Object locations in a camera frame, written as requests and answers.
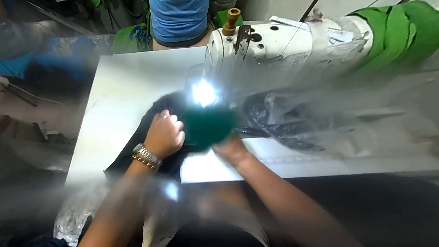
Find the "wall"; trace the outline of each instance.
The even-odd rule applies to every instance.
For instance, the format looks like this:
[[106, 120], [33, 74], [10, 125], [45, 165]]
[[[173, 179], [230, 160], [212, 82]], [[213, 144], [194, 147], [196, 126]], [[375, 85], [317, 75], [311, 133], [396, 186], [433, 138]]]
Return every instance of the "wall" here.
[[[311, 4], [312, 0], [238, 0], [246, 21], [268, 21], [273, 15], [298, 21]], [[315, 6], [324, 17], [344, 16], [352, 11], [367, 6], [387, 6], [400, 0], [319, 0]], [[439, 7], [439, 0], [426, 0], [434, 7]]]

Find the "wrist watch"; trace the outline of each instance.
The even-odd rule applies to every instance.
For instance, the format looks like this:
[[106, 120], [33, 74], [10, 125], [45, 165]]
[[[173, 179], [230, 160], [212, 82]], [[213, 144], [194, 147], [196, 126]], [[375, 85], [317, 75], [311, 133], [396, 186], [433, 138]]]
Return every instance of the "wrist watch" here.
[[162, 161], [154, 154], [145, 149], [143, 143], [137, 144], [133, 149], [133, 159], [138, 160], [148, 167], [154, 169], [154, 172], [162, 165]]

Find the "sewing machine light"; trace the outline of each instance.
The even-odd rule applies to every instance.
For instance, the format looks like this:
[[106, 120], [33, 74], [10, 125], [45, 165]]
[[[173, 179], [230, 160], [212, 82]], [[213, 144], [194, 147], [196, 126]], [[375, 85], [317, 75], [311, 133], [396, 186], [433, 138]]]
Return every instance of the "sewing machine light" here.
[[217, 100], [212, 85], [207, 83], [204, 79], [202, 79], [198, 85], [192, 87], [192, 94], [195, 103], [199, 103], [202, 107], [210, 105]]

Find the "person's left hand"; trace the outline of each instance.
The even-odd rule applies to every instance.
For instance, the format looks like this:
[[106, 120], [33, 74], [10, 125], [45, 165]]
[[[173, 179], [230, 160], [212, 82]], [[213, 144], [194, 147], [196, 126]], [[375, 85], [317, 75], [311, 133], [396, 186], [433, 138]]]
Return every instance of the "person's left hand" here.
[[154, 116], [145, 139], [145, 149], [164, 159], [180, 150], [184, 142], [183, 123], [164, 110]]

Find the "green cover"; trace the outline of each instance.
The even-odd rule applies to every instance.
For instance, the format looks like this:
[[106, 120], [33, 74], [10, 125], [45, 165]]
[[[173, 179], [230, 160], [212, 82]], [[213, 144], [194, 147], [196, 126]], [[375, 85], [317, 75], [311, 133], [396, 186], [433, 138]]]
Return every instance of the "green cover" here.
[[120, 53], [132, 53], [139, 51], [148, 51], [149, 46], [143, 40], [138, 40], [135, 35], [138, 31], [133, 35], [133, 40], [130, 40], [131, 31], [140, 26], [142, 31], [146, 31], [147, 25], [145, 23], [141, 23], [139, 25], [133, 25], [119, 30], [116, 33], [116, 36], [113, 39], [113, 45], [111, 47], [112, 54], [120, 54]]
[[365, 19], [374, 35], [361, 72], [418, 64], [439, 49], [439, 12], [424, 1], [368, 7], [349, 15]]
[[[229, 10], [223, 10], [223, 11], [219, 11], [215, 13], [215, 25], [216, 28], [222, 28], [224, 26], [224, 24], [226, 24], [227, 22], [227, 13], [229, 12]], [[242, 25], [242, 16], [240, 15], [238, 17], [238, 20], [236, 20], [236, 26], [241, 26]]]

